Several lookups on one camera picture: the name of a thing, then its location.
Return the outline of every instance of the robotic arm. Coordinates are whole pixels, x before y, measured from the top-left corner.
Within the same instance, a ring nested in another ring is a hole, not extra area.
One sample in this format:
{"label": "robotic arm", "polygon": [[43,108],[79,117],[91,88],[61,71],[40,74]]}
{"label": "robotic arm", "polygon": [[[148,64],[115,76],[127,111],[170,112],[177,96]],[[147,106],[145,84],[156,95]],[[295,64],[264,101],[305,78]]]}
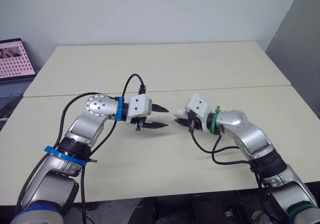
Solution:
{"label": "robotic arm", "polygon": [[107,120],[125,121],[136,124],[136,129],[161,128],[163,123],[146,123],[152,111],[168,112],[152,104],[141,85],[139,95],[125,103],[122,97],[111,98],[104,94],[90,97],[83,113],[74,121],[56,148],[47,146],[46,159],[28,185],[21,202],[20,212],[12,224],[20,223],[63,223],[65,215],[73,205],[79,190],[73,179],[90,159],[91,148],[104,129]]}
{"label": "robotic arm", "polygon": [[258,174],[278,210],[287,216],[286,221],[294,224],[320,222],[320,209],[312,193],[286,164],[263,131],[250,123],[246,115],[237,110],[222,111],[218,106],[213,112],[208,104],[195,94],[185,110],[174,114],[176,122],[193,129],[227,135],[233,138],[251,166]]}

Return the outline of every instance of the green tape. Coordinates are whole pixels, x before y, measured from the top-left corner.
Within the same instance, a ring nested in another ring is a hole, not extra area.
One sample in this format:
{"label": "green tape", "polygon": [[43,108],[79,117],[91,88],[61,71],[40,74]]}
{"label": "green tape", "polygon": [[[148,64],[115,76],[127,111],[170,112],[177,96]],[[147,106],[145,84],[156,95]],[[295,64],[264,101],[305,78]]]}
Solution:
{"label": "green tape", "polygon": [[314,205],[312,204],[304,204],[304,205],[301,205],[295,209],[293,209],[290,213],[289,213],[289,220],[291,222],[291,219],[296,215],[298,214],[299,212],[303,211],[303,210],[306,210],[306,209],[309,209],[309,208],[314,208]]}
{"label": "green tape", "polygon": [[217,126],[216,126],[216,121],[217,121],[217,117],[218,117],[218,114],[220,112],[220,106],[217,106],[216,109],[215,109],[215,114],[213,116],[213,119],[212,119],[212,123],[211,123],[211,133],[212,134],[215,134],[215,135],[219,135],[219,131],[217,129]]}

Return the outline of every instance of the gray wall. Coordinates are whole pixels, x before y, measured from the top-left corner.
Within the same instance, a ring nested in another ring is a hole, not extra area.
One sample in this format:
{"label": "gray wall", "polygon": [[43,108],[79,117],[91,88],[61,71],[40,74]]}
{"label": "gray wall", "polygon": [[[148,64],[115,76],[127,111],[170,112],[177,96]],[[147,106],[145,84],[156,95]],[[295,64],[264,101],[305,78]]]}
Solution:
{"label": "gray wall", "polygon": [[266,53],[320,117],[320,0],[294,0]]}
{"label": "gray wall", "polygon": [[0,0],[0,39],[41,68],[58,45],[256,40],[265,50],[293,0]]}

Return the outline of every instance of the white table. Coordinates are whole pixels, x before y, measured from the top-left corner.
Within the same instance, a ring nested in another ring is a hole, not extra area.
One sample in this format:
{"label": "white table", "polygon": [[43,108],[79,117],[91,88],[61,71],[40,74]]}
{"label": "white table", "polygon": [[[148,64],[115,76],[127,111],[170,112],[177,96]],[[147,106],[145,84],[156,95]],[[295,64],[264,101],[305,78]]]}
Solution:
{"label": "white table", "polygon": [[120,93],[132,73],[147,91],[290,85],[254,41],[61,46],[24,96]]}
{"label": "white table", "polygon": [[[282,158],[304,182],[320,180],[320,121],[291,86],[198,90],[212,107],[245,112],[275,145]],[[173,121],[195,91],[151,92],[155,103],[170,113],[153,113],[149,120],[168,123],[158,130],[135,131],[119,122],[111,138],[94,154],[98,163],[87,165],[86,200],[101,201],[146,196],[256,188],[247,165],[219,166],[193,143],[186,128]],[[31,169],[53,145],[61,112],[74,96],[24,98],[0,132],[0,205],[13,205]],[[86,98],[68,112],[65,130],[82,113]],[[112,121],[106,123],[105,136]],[[196,133],[205,148],[217,137]],[[224,137],[221,147],[232,140]],[[219,157],[243,159],[238,150]]]}

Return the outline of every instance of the black wire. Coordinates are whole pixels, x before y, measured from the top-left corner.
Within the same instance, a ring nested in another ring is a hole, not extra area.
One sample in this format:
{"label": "black wire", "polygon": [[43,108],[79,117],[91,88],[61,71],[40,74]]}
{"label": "black wire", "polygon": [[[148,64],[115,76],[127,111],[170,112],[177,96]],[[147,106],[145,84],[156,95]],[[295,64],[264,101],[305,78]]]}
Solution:
{"label": "black wire", "polygon": [[[123,89],[123,92],[122,92],[122,98],[125,97],[125,93],[126,93],[126,90],[127,90],[127,87],[130,83],[130,80],[134,77],[138,77],[138,79],[140,80],[141,82],[141,85],[145,85],[143,80],[141,79],[141,77],[134,73],[132,74],[128,80],[126,81],[125,83],[125,87]],[[94,154],[105,142],[106,140],[111,136],[112,132],[114,131],[115,127],[117,125],[117,121],[115,120],[114,123],[113,123],[113,126],[112,128],[110,129],[109,133],[107,134],[107,136],[96,146],[95,149],[93,149],[90,154],[89,154],[89,157],[92,156],[92,154]],[[85,179],[85,169],[84,167],[82,168],[82,173],[81,173],[81,203],[82,203],[82,223],[83,224],[86,224],[87,221],[86,221],[86,201],[85,201],[85,186],[84,186],[84,179]]]}
{"label": "black wire", "polygon": [[[125,93],[126,93],[127,87],[128,87],[128,85],[129,85],[131,79],[132,79],[133,77],[135,77],[135,76],[138,77],[138,79],[139,79],[140,82],[141,82],[141,85],[144,85],[144,82],[143,82],[142,78],[141,78],[138,74],[136,74],[136,73],[132,74],[132,75],[128,78],[128,80],[126,81],[126,83],[125,83],[125,87],[123,88],[123,92],[122,92],[122,98],[125,97]],[[109,133],[108,133],[108,135],[96,146],[95,149],[93,149],[93,150],[90,152],[89,157],[91,157],[91,155],[92,155],[93,153],[95,153],[95,152],[102,146],[102,144],[105,143],[106,140],[111,136],[112,132],[114,131],[114,129],[115,129],[115,127],[116,127],[116,124],[117,124],[117,121],[115,120],[114,123],[113,123],[113,126],[112,126],[111,130],[110,130]]]}
{"label": "black wire", "polygon": [[67,113],[68,108],[69,108],[75,101],[77,101],[78,99],[80,99],[80,98],[82,98],[82,97],[84,97],[84,96],[95,95],[95,94],[99,94],[99,93],[96,93],[96,92],[83,93],[83,94],[75,97],[74,99],[72,99],[72,100],[65,106],[65,108],[63,109],[62,115],[61,115],[60,127],[59,127],[59,134],[58,134],[58,137],[57,137],[57,139],[56,139],[56,142],[55,142],[55,144],[54,144],[54,146],[53,146],[54,149],[57,147],[57,145],[59,144],[59,142],[60,142],[60,140],[61,140],[62,132],[64,131],[65,117],[66,117],[66,113]]}
{"label": "black wire", "polygon": [[[191,137],[192,137],[194,143],[197,145],[197,147],[200,148],[201,151],[203,151],[205,153],[212,154],[212,151],[208,151],[208,150],[206,150],[206,149],[204,149],[203,147],[200,146],[200,144],[196,140],[196,137],[195,137],[195,134],[194,134],[194,130],[191,127],[191,123],[190,122],[187,122],[187,123],[188,123],[188,126],[189,126],[189,132],[191,134]],[[239,147],[237,147],[237,146],[224,147],[224,148],[215,150],[214,153],[219,153],[219,152],[222,152],[222,151],[227,150],[227,149],[239,149]]]}
{"label": "black wire", "polygon": [[[61,140],[61,137],[62,137],[62,132],[63,132],[63,129],[64,129],[64,122],[65,122],[65,117],[66,117],[66,113],[67,113],[67,110],[68,108],[78,99],[84,97],[84,96],[87,96],[87,95],[94,95],[94,94],[98,94],[98,93],[95,93],[95,92],[90,92],[90,93],[84,93],[84,94],[81,94],[77,97],[75,97],[74,99],[72,99],[66,106],[65,108],[63,109],[63,112],[62,112],[62,115],[61,115],[61,119],[60,119],[60,126],[59,126],[59,133],[58,133],[58,137],[56,139],[56,142],[53,146],[53,148],[55,149],[57,147],[57,145],[59,144],[60,140]],[[35,175],[35,173],[37,172],[37,170],[39,169],[39,167],[41,166],[41,164],[45,161],[45,159],[49,156],[49,153],[45,154],[41,159],[40,161],[36,164],[36,166],[33,168],[33,170],[31,171],[31,173],[29,174],[28,178],[26,179],[20,193],[19,193],[19,196],[18,196],[18,200],[16,202],[16,206],[15,206],[15,211],[14,211],[14,214],[17,215],[20,210],[21,210],[21,201],[22,201],[22,198],[26,192],[26,189],[32,179],[32,177]]]}
{"label": "black wire", "polygon": [[211,153],[211,157],[214,163],[219,164],[219,165],[233,165],[233,164],[249,164],[250,166],[252,165],[252,163],[250,163],[249,161],[245,161],[245,160],[240,160],[240,161],[233,161],[233,162],[219,162],[215,159],[215,151],[217,148],[218,143],[220,142],[222,135],[220,134],[217,141],[215,142],[213,149],[212,149],[212,153]]}
{"label": "black wire", "polygon": [[126,93],[128,84],[130,83],[130,80],[131,80],[133,77],[135,77],[135,76],[138,77],[138,79],[139,79],[140,82],[141,82],[141,85],[145,85],[144,82],[142,81],[142,78],[141,78],[138,74],[136,74],[136,73],[132,74],[132,75],[128,78],[127,82],[125,83],[125,87],[124,87],[123,92],[122,92],[122,98],[125,97],[125,93]]}
{"label": "black wire", "polygon": [[41,166],[41,164],[44,162],[44,160],[49,156],[49,153],[46,153],[41,159],[40,161],[36,164],[36,166],[33,168],[33,170],[31,171],[31,173],[29,174],[28,178],[26,179],[20,193],[18,196],[18,200],[16,202],[16,206],[15,206],[15,210],[14,210],[14,215],[16,216],[20,210],[21,210],[21,201],[22,198],[26,192],[27,186],[29,185],[32,177],[35,175],[36,171],[38,170],[38,168]]}
{"label": "black wire", "polygon": [[88,216],[86,216],[86,218],[88,218],[93,224],[95,224],[95,222]]}
{"label": "black wire", "polygon": [[[188,122],[188,126],[189,126],[189,131],[191,133],[191,136],[192,136],[192,139],[194,140],[195,144],[202,150],[204,151],[205,153],[211,153],[211,157],[212,157],[212,160],[214,163],[216,164],[219,164],[219,165],[233,165],[233,164],[249,164],[250,166],[254,166],[253,163],[249,162],[249,161],[245,161],[245,160],[240,160],[240,161],[233,161],[233,162],[219,162],[215,159],[215,153],[217,152],[222,152],[223,150],[225,149],[230,149],[230,148],[238,148],[238,147],[225,147],[225,148],[221,148],[221,149],[218,149],[216,150],[217,146],[218,146],[218,143],[220,141],[220,139],[222,138],[222,135],[220,134],[217,141],[215,142],[214,146],[213,146],[213,149],[212,149],[212,152],[210,151],[207,151],[205,149],[203,149],[200,144],[197,142],[195,136],[194,136],[194,131],[192,130],[191,128],[191,124]],[[259,199],[259,203],[260,203],[260,206],[262,208],[262,210],[264,211],[264,213],[272,220],[274,221],[276,224],[283,224],[282,221],[278,220],[277,218],[275,218],[274,216],[272,216],[268,210],[266,209],[265,207],[265,204],[263,202],[263,196],[264,196],[264,191],[263,191],[263,187],[262,187],[262,178],[260,174],[258,173],[254,173],[254,176],[255,176],[255,179],[256,179],[256,182],[258,184],[258,199]]]}
{"label": "black wire", "polygon": [[255,179],[256,179],[256,182],[258,183],[258,199],[259,199],[259,203],[260,203],[260,206],[263,210],[263,212],[272,220],[274,221],[276,224],[283,224],[284,222],[278,220],[277,218],[275,218],[273,215],[271,215],[269,213],[269,211],[267,210],[265,204],[264,204],[264,201],[263,201],[263,196],[264,196],[264,190],[263,190],[263,187],[262,187],[262,178],[261,177],[261,174],[258,174],[258,173],[254,173],[254,176],[255,176]]}
{"label": "black wire", "polygon": [[111,136],[112,132],[114,131],[115,127],[116,127],[116,124],[117,124],[117,121],[115,120],[114,123],[113,123],[113,126],[111,128],[111,130],[109,131],[108,135],[96,146],[95,149],[93,149],[90,154],[89,154],[89,157],[91,157],[91,155],[93,153],[95,153],[101,146],[103,143],[105,143],[105,141]]}
{"label": "black wire", "polygon": [[87,224],[87,219],[86,219],[86,199],[85,199],[85,171],[86,167],[82,167],[81,171],[81,179],[80,179],[80,185],[81,185],[81,213],[82,213],[82,223]]}

